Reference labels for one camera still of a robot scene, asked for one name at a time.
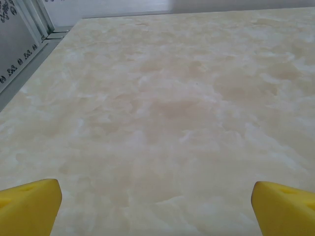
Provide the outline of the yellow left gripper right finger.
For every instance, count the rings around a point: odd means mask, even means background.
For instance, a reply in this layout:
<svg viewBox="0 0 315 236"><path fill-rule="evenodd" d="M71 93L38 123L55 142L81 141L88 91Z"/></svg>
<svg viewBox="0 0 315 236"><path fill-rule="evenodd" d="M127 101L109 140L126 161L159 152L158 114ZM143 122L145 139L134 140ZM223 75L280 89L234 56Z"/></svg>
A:
<svg viewBox="0 0 315 236"><path fill-rule="evenodd" d="M264 236L315 236L315 194L258 181L251 204Z"/></svg>

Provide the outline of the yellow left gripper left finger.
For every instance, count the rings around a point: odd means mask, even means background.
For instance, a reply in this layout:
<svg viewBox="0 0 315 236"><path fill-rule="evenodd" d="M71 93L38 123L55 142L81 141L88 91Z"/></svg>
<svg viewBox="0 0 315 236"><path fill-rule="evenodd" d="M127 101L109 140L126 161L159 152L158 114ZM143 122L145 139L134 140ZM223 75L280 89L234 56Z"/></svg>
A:
<svg viewBox="0 0 315 236"><path fill-rule="evenodd" d="M49 236L62 202L56 179L42 179L0 192L2 236Z"/></svg>

